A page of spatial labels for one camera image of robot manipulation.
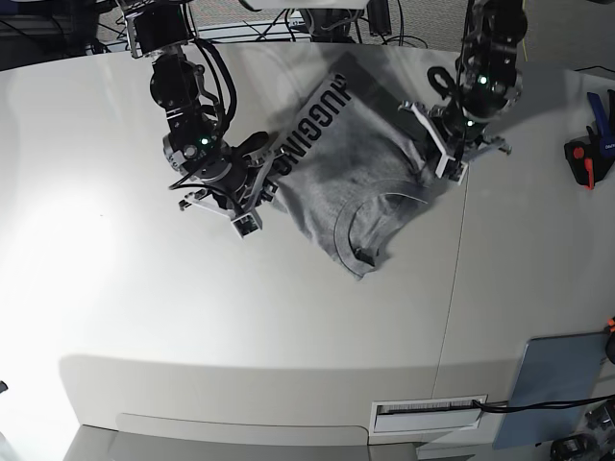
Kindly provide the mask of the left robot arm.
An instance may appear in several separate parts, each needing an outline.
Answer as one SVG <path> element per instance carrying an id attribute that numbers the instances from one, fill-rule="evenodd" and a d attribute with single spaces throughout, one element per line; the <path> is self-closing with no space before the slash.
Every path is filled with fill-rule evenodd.
<path id="1" fill-rule="evenodd" d="M 520 99 L 517 51 L 527 29 L 521 1 L 470 1 L 455 74 L 442 66 L 427 72 L 446 104 L 428 109 L 419 102 L 401 103 L 429 135 L 428 164 L 437 178 L 461 182 L 471 160 L 491 151 L 512 152 L 504 138 L 485 131 Z"/>

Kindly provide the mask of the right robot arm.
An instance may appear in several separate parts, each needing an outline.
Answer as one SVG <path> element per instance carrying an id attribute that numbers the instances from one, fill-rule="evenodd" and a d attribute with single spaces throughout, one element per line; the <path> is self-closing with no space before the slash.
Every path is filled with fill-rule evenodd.
<path id="1" fill-rule="evenodd" d="M 180 209 L 199 207 L 230 220 L 240 236 L 262 227 L 257 208 L 272 200 L 270 136 L 255 132 L 237 146 L 224 136 L 238 96 L 215 46 L 190 24 L 186 1 L 120 1 L 133 58 L 149 58 L 150 94 L 164 110 L 163 153 L 180 178 Z"/>

